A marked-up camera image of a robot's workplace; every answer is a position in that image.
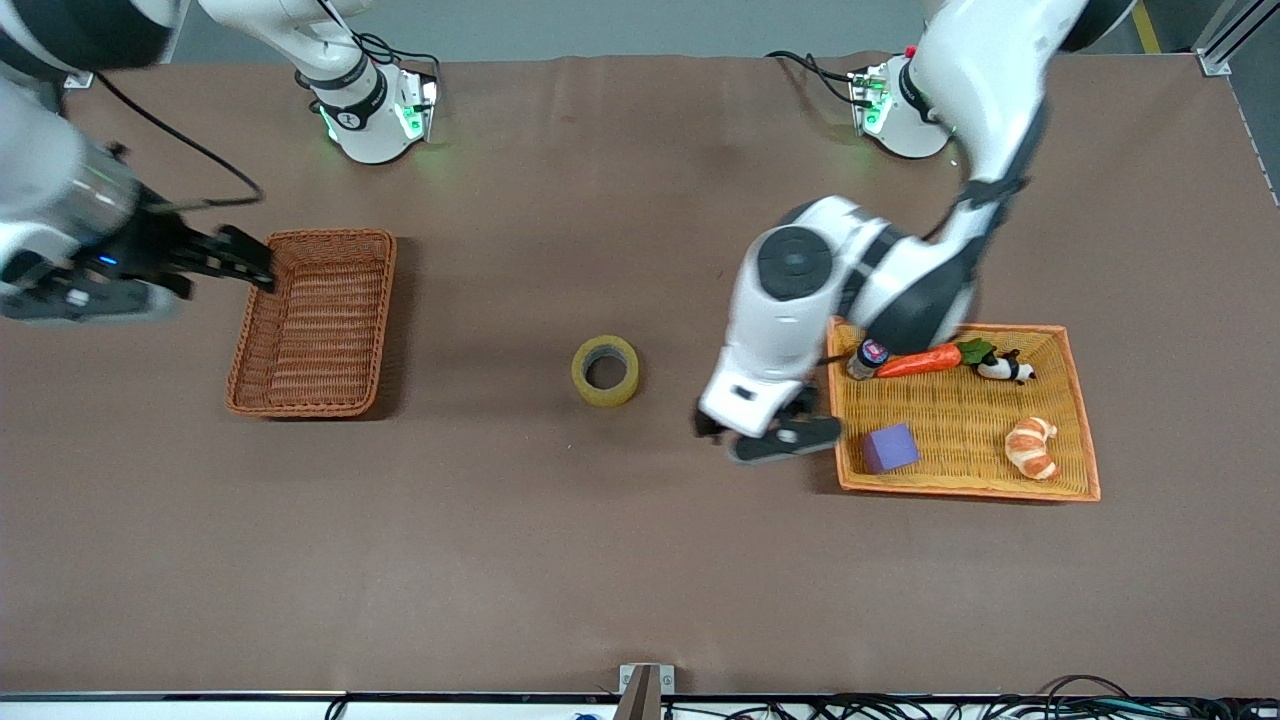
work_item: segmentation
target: metal frame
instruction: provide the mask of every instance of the metal frame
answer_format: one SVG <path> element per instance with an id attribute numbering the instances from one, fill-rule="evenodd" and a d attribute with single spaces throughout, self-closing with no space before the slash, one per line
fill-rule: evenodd
<path id="1" fill-rule="evenodd" d="M 676 703 L 763 703 L 804 702 L 823 700 L 832 693 L 662 693 L 663 702 Z M 998 693 L 884 693 L 879 697 L 901 697 L 919 703 L 991 705 L 1009 696 Z M 1043 703 L 1044 694 L 1019 696 L 1028 703 Z M 1057 700 L 1093 697 L 1089 694 L 1060 694 Z M 1158 702 L 1175 696 L 1134 696 L 1137 702 Z M 348 702 L 413 702 L 460 705 L 617 705 L 617 693 L 541 693 L 541 692 L 424 692 L 424 691 L 83 691 L 83 692 L 0 692 L 0 706 L 5 702 L 316 702 L 346 700 Z M 1274 702 L 1262 697 L 1221 697 L 1242 705 Z"/>
<path id="2" fill-rule="evenodd" d="M 662 669 L 652 662 L 623 666 L 627 687 L 613 711 L 613 720 L 659 720 L 662 717 Z"/>
<path id="3" fill-rule="evenodd" d="M 662 682 L 662 694 L 673 694 L 676 692 L 676 666 L 663 662 L 628 662 L 626 665 L 618 665 L 618 692 L 627 692 L 627 685 L 631 683 L 631 675 L 637 667 L 653 665 L 658 669 L 658 679 Z"/>
<path id="4" fill-rule="evenodd" d="M 1280 0 L 1248 0 L 1239 12 L 1226 19 L 1238 4 L 1239 0 L 1225 0 L 1219 5 L 1204 32 L 1196 38 L 1193 47 L 1199 58 L 1201 69 L 1208 77 L 1231 74 L 1231 65 L 1228 63 L 1231 55 L 1235 55 L 1262 23 L 1280 10 Z"/>

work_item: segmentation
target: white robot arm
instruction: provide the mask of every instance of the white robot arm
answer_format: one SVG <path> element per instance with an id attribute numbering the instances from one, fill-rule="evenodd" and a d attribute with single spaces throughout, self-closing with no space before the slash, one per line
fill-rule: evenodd
<path id="1" fill-rule="evenodd" d="M 694 429 L 742 437 L 731 455 L 759 462 L 831 447 L 840 424 L 813 413 L 806 378 L 840 315 L 893 354 L 948 340 L 975 273 L 1047 120 L 1044 69 L 1079 27 L 1092 40 L 1129 1 L 951 0 L 929 22 L 899 85 L 922 117 L 954 128 L 970 177 L 936 241 L 842 197 L 797 208 L 751 245 L 733 290 L 724 347 Z"/>
<path id="2" fill-rule="evenodd" d="M 342 20 L 370 0 L 202 0 L 284 54 L 330 137 L 361 163 L 401 155 L 430 127 L 434 77 L 375 63 Z M 224 225 L 195 232 L 110 152 L 27 86 L 141 68 L 163 54 L 178 0 L 0 0 L 0 313 L 31 324 L 151 320 L 200 273 L 271 290 L 270 251 Z"/>
<path id="3" fill-rule="evenodd" d="M 372 0 L 198 0 L 223 26 L 270 45 L 320 99 L 329 137 L 352 160 L 394 160 L 430 128 L 438 78 L 375 63 L 343 17 Z"/>

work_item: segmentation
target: brown wicker basket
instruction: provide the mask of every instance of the brown wicker basket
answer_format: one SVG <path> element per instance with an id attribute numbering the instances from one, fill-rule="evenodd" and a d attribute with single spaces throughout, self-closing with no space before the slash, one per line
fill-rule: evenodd
<path id="1" fill-rule="evenodd" d="M 989 380 L 969 368 L 891 379 L 854 380 L 841 363 L 828 365 L 832 414 L 845 424 L 836 446 L 840 486 L 852 491 L 954 495 L 1055 502 L 1102 497 L 1093 438 L 1084 415 L 1066 328 L 1057 325 L 965 325 L 959 340 L 980 337 L 1001 351 L 1019 350 L 1036 368 L 1025 386 Z M 852 325 L 832 320 L 827 352 L 845 355 L 861 342 Z M 1057 425 L 1048 452 L 1056 478 L 1024 478 L 1005 457 L 1005 436 L 1028 416 Z M 920 461 L 883 475 L 868 471 L 863 434 L 906 423 Z"/>
<path id="2" fill-rule="evenodd" d="M 351 418 L 378 395 L 396 238 L 379 229 L 275 233 L 275 292 L 250 291 L 227 409 Z"/>

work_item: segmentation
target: purple cube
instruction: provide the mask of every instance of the purple cube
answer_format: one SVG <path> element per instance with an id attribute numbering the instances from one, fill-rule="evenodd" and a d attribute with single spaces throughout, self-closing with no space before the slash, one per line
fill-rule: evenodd
<path id="1" fill-rule="evenodd" d="M 863 457 L 872 473 L 879 475 L 904 465 L 918 462 L 920 451 L 906 423 L 881 428 L 863 436 Z"/>

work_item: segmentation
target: wire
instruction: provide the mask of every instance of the wire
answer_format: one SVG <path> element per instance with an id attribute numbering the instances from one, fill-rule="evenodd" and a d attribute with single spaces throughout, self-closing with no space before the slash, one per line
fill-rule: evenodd
<path id="1" fill-rule="evenodd" d="M 726 720 L 744 720 L 748 715 L 753 712 L 772 712 L 773 708 L 768 705 L 763 707 L 748 707 L 745 710 L 739 710 L 737 712 L 731 712 L 724 716 Z"/>
<path id="2" fill-rule="evenodd" d="M 1062 720 L 1062 716 L 1060 714 L 1061 706 L 1056 705 L 1053 700 L 1057 697 L 1057 693 L 1062 692 L 1064 688 L 1066 688 L 1073 683 L 1079 683 L 1079 682 L 1093 683 L 1119 696 L 1129 697 L 1128 691 L 1125 691 L 1124 688 L 1121 688 L 1120 685 L 1112 683 L 1106 678 L 1100 678 L 1098 675 L 1064 675 L 1053 683 L 1053 685 L 1048 689 L 1048 694 L 1044 696 L 1044 717 L 1048 717 L 1050 711 L 1052 710 L 1053 720 Z"/>
<path id="3" fill-rule="evenodd" d="M 927 707 L 916 702 L 911 696 L 884 696 L 868 693 L 838 693 L 826 698 L 828 706 L 841 707 L 844 712 L 838 720 L 847 720 L 861 715 L 870 720 L 934 720 L 933 714 Z M 902 706 L 915 710 L 920 717 L 909 715 Z M 823 716 L 831 719 L 829 712 L 823 710 Z"/>
<path id="4" fill-rule="evenodd" d="M 108 78 L 106 76 L 99 73 L 97 79 L 99 79 L 99 82 L 102 83 L 102 87 L 105 87 L 120 102 L 124 102 L 124 105 L 128 106 L 131 110 L 133 110 L 134 113 L 142 115 L 147 122 L 150 122 L 151 124 L 156 126 L 157 128 L 165 131 L 166 133 L 169 133 L 170 136 L 173 136 L 175 140 L 178 140 L 179 142 L 182 142 L 187 147 L 191 147 L 196 152 L 200 152 L 205 158 L 209 158 L 214 163 L 218 163 L 224 170 L 227 170 L 230 174 L 236 176 L 241 182 L 243 182 L 244 184 L 247 184 L 250 187 L 250 190 L 253 191 L 253 195 L 248 195 L 248 196 L 244 196 L 244 197 L 216 197 L 216 199 L 204 197 L 204 199 L 200 199 L 200 200 L 191 200 L 191 201 L 187 201 L 187 202 L 169 202 L 169 204 L 161 205 L 159 208 L 154 208 L 152 210 L 178 211 L 178 210 L 200 210 L 200 209 L 204 209 L 204 208 L 236 208 L 236 206 L 239 206 L 239 205 L 253 205 L 253 204 L 257 204 L 257 202 L 262 201 L 262 199 L 265 197 L 265 193 L 262 192 L 262 186 L 260 186 L 256 182 L 253 182 L 253 178 L 251 178 L 247 174 L 244 174 L 243 172 L 241 172 L 236 165 L 232 165 L 227 160 L 223 160 L 212 150 L 205 147 L 204 145 L 196 142 L 195 140 L 191 140 L 186 135 L 183 135 L 183 133 L 178 132 L 177 129 L 174 129 L 173 126 L 170 126 L 169 123 L 166 123 L 166 122 L 161 120 L 160 118 L 157 118 L 157 117 L 152 115 L 151 113 L 148 113 L 146 110 L 146 108 L 138 105 L 128 95 L 125 95 L 124 92 L 122 92 L 119 87 L 115 87 L 115 83 L 111 82 L 110 78 Z"/>
<path id="5" fill-rule="evenodd" d="M 836 97 L 840 97 L 842 101 L 845 101 L 845 102 L 847 102 L 850 105 L 858 106 L 858 108 L 870 108 L 872 106 L 872 104 L 868 102 L 867 100 L 854 100 L 852 97 L 846 96 L 840 90 L 836 90 L 836 86 L 831 85 L 831 81 L 836 79 L 836 81 L 840 81 L 840 82 L 849 82 L 849 76 L 847 74 L 833 73 L 833 72 L 823 68 L 822 65 L 818 64 L 818 59 L 813 56 L 813 53 L 809 53 L 804 58 L 801 58 L 800 55 L 796 55 L 795 53 L 791 53 L 790 50 L 774 50 L 773 53 L 769 53 L 768 55 L 765 55 L 765 58 L 780 58 L 780 59 L 783 59 L 783 60 L 791 60 L 794 63 L 797 63 L 801 68 L 804 68 L 804 69 L 809 70 L 810 73 L 818 76 L 818 79 L 822 81 L 822 85 L 827 86 L 827 90 L 829 90 L 832 95 L 835 95 Z M 860 70 L 865 70 L 865 69 L 867 68 L 859 68 L 858 70 L 854 70 L 854 72 L 860 72 Z"/>
<path id="6" fill-rule="evenodd" d="M 1180 720 L 1183 717 L 1176 712 L 1167 712 L 1156 707 L 1148 707 L 1146 705 L 1133 702 L 1132 700 L 1117 698 L 1117 697 L 1088 698 L 1088 705 L 1111 706 L 1119 710 L 1124 710 L 1125 712 L 1138 714 L 1147 717 L 1161 717 L 1164 720 Z"/>
<path id="7" fill-rule="evenodd" d="M 785 707 L 782 707 L 782 703 L 780 702 L 771 702 L 769 712 L 777 715 L 782 720 L 800 720 L 795 715 L 791 715 L 791 712 L 788 712 Z"/>
<path id="8" fill-rule="evenodd" d="M 339 697 L 329 703 L 324 711 L 324 720 L 340 720 L 347 714 L 347 697 Z"/>
<path id="9" fill-rule="evenodd" d="M 952 202 L 951 206 L 947 208 L 947 211 L 942 215 L 942 219 L 938 220 L 936 225 L 929 228 L 929 232 L 922 234 L 920 240 L 923 240 L 924 242 L 929 242 L 931 240 L 933 240 L 933 237 L 937 236 L 942 231 L 942 228 L 947 225 L 947 220 L 951 219 L 951 215 L 956 211 L 956 205 L 959 204 L 960 204 L 959 201 Z"/>
<path id="10" fill-rule="evenodd" d="M 1256 700 L 1240 708 L 1240 720 L 1262 720 L 1262 714 L 1260 712 L 1263 707 L 1271 706 L 1275 708 L 1276 714 L 1274 717 L 1280 717 L 1280 700 L 1266 698 Z"/>
<path id="11" fill-rule="evenodd" d="M 755 710 L 764 710 L 764 708 L 763 707 L 758 707 Z M 710 715 L 712 717 L 730 717 L 728 715 L 726 715 L 723 712 L 716 712 L 714 710 L 703 710 L 700 707 L 677 707 L 675 705 L 668 705 L 667 706 L 667 714 L 668 714 L 667 716 L 668 717 L 671 717 L 671 715 L 676 714 L 676 712 L 692 712 L 695 715 Z"/>
<path id="12" fill-rule="evenodd" d="M 1020 694 L 1002 694 L 993 700 L 987 710 L 983 711 L 980 720 L 995 720 L 1005 712 L 1018 707 L 1019 705 L 1025 705 L 1027 698 Z"/>
<path id="13" fill-rule="evenodd" d="M 393 47 L 392 44 L 387 42 L 378 35 L 371 32 L 355 32 L 342 20 L 340 17 L 334 12 L 326 0 L 316 0 L 316 4 L 329 15 L 329 19 L 338 23 L 347 32 L 351 33 L 351 40 L 355 41 L 356 47 L 360 49 L 370 60 L 380 64 L 389 65 L 397 60 L 430 60 L 431 61 L 431 77 L 434 79 L 440 79 L 440 59 L 430 53 L 410 53 L 408 50 L 401 50 Z"/>

